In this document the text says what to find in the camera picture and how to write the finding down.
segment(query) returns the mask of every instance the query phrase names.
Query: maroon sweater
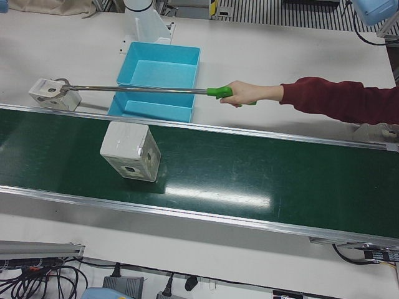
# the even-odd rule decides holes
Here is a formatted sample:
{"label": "maroon sweater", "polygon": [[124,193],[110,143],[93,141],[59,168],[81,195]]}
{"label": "maroon sweater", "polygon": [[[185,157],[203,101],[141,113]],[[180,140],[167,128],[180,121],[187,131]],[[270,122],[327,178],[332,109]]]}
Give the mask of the maroon sweater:
{"label": "maroon sweater", "polygon": [[284,96],[280,104],[291,104],[299,111],[348,123],[399,124],[399,87],[378,89],[358,82],[332,83],[314,77],[282,85]]}

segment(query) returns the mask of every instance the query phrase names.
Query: blue robot part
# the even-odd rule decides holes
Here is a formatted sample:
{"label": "blue robot part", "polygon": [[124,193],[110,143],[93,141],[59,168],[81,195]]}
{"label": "blue robot part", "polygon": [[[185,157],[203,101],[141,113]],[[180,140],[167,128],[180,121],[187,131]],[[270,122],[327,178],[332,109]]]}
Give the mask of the blue robot part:
{"label": "blue robot part", "polygon": [[373,26],[398,11],[399,0],[352,0],[359,18],[367,26]]}

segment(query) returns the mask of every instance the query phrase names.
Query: white table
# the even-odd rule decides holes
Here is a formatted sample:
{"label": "white table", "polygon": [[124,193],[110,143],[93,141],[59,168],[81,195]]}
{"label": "white table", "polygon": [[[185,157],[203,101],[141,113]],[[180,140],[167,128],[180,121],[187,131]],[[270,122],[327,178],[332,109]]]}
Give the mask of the white table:
{"label": "white table", "polygon": [[[294,82],[304,76],[394,86],[385,48],[349,32],[175,19],[173,43],[201,47],[197,87],[233,80]],[[122,15],[0,17],[0,102],[35,105],[40,77],[115,84],[123,55]],[[373,34],[368,39],[377,41]],[[85,93],[79,111],[106,113],[111,93]],[[234,109],[196,98],[195,123],[348,138],[352,125],[272,102]],[[394,270],[354,266],[307,238],[94,207],[0,198],[0,239],[75,242],[86,256],[340,298],[397,296]]]}

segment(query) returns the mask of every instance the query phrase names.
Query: blue plastic bin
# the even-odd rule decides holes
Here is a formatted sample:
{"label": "blue plastic bin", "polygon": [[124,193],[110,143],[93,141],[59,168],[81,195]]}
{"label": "blue plastic bin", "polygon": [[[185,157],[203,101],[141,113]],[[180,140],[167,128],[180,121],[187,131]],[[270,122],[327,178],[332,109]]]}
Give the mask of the blue plastic bin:
{"label": "blue plastic bin", "polygon": [[[143,87],[194,88],[200,49],[133,42],[117,83]],[[195,95],[117,92],[109,115],[190,122]]]}

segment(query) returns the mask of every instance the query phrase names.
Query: white box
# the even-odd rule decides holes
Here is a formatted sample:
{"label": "white box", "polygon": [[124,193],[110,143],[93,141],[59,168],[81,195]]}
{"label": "white box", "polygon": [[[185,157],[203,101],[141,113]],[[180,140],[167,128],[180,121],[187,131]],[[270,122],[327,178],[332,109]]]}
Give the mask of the white box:
{"label": "white box", "polygon": [[100,154],[124,178],[156,179],[161,153],[146,125],[111,121]]}
{"label": "white box", "polygon": [[61,93],[64,81],[39,79],[29,90],[29,94],[41,107],[74,111],[82,98],[75,90]]}

